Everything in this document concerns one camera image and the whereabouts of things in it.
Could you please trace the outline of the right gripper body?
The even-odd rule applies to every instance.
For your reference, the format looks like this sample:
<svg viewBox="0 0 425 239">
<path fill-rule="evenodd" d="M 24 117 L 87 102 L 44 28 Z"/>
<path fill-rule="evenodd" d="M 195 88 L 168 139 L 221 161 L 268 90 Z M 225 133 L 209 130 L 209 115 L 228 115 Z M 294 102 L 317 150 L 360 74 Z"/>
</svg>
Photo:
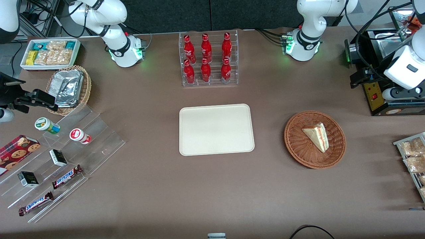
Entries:
<svg viewBox="0 0 425 239">
<path fill-rule="evenodd" d="M 22 89 L 21 84 L 26 81 L 18 80 L 4 73 L 0 73 L 0 104 L 13 103 L 17 98 L 25 96 L 26 91 Z"/>
</svg>

